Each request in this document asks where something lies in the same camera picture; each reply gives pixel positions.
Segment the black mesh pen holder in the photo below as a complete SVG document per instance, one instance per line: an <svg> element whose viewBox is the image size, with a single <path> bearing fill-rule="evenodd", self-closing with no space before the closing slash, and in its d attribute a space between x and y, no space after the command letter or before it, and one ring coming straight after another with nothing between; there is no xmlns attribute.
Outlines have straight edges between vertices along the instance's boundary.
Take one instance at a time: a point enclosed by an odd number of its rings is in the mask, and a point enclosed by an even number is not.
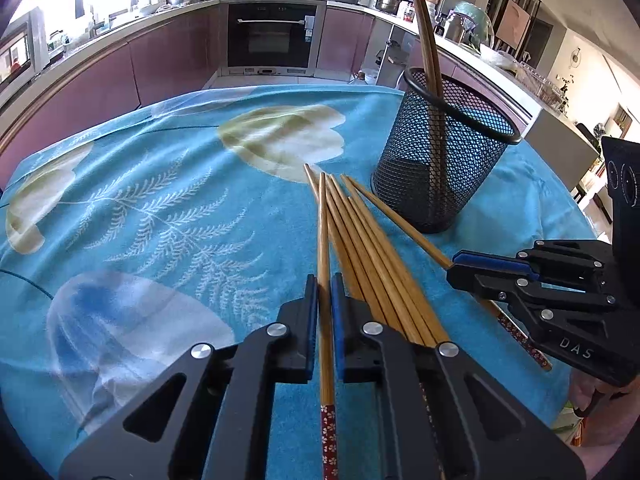
<svg viewBox="0 0 640 480"><path fill-rule="evenodd" d="M469 86L442 76L444 99L421 68L408 89L371 176L371 188L423 233L447 229L520 134L509 117Z"/></svg>

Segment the kitchen counter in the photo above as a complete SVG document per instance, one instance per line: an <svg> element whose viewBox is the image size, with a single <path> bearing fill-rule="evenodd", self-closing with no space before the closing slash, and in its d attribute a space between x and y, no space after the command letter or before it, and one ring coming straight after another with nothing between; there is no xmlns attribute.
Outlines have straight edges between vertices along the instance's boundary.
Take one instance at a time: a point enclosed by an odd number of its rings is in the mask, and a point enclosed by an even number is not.
<svg viewBox="0 0 640 480"><path fill-rule="evenodd" d="M197 2L189 4L188 6L137 18L84 44L63 60L37 76L14 101L4 108L0 114L0 155L4 153L8 143L12 140L13 135L15 135L16 124L26 122L25 116L30 113L33 104L43 98L44 102L46 102L62 87L73 81L78 73L84 70L86 66L96 63L99 59L108 56L111 52L122 49L127 42L136 41L137 38L140 38L144 34L151 37L149 32L164 27L174 20L174 18L190 12L219 6L220 4L268 1L284 2L285 0L211 0ZM317 3L318 1L286 0L286 2L309 4L311 2ZM409 23L397 16L392 16L363 6L340 2L327 2L326 5L328 9L343 9L368 14L372 16L374 20L381 20L382 22L391 24L392 28L398 30L401 34L405 31L413 36L418 36L417 23L415 22ZM569 189L573 188L575 183L577 183L580 177L588 170L598 155L582 134L566 117L548 108L537 97L524 89L511 75L488 65L483 62L479 56L460 47L458 44L440 36L436 36L435 41L441 53L446 54L449 59L453 59L458 66L464 68L476 81L490 88L495 94L500 94L504 101L510 102L510 106L517 109L524 124L522 134L527 137L530 144L535 147L565 185ZM178 55L172 44L168 47L158 46L157 50L158 49L163 52L163 55L166 56L167 59L171 56ZM226 52L216 52L215 54L218 56L226 56ZM215 72L215 68L207 77L213 76L213 72ZM134 77L138 79L138 72L134 74ZM144 99L140 96L139 106L145 105L143 101ZM572 153L573 156L567 156L567 153Z"/></svg>

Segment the silver screw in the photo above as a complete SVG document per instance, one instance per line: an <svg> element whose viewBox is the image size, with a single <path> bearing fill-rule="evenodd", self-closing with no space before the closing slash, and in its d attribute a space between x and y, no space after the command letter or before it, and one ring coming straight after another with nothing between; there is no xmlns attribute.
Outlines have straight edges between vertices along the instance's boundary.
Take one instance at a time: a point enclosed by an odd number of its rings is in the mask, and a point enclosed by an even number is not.
<svg viewBox="0 0 640 480"><path fill-rule="evenodd" d="M460 348L455 343L442 343L438 352L443 357L455 357L460 352Z"/></svg>
<svg viewBox="0 0 640 480"><path fill-rule="evenodd" d="M375 321L369 321L362 326L362 331L367 335L378 335L382 333L382 325Z"/></svg>
<svg viewBox="0 0 640 480"><path fill-rule="evenodd" d="M195 359L204 359L211 355L211 346L206 343L198 343L191 348L191 357Z"/></svg>
<svg viewBox="0 0 640 480"><path fill-rule="evenodd" d="M285 335L287 333L287 325L283 325L282 323L271 323L267 327L267 334L271 337L278 337L281 335Z"/></svg>

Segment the white ceiling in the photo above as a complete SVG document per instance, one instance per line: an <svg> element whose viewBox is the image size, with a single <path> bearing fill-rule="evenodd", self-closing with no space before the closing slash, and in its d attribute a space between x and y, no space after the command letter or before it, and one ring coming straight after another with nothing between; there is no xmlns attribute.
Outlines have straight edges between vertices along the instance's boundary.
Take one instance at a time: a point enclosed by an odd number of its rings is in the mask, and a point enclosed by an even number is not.
<svg viewBox="0 0 640 480"><path fill-rule="evenodd" d="M640 27L622 0L541 0L565 27L640 80Z"/></svg>

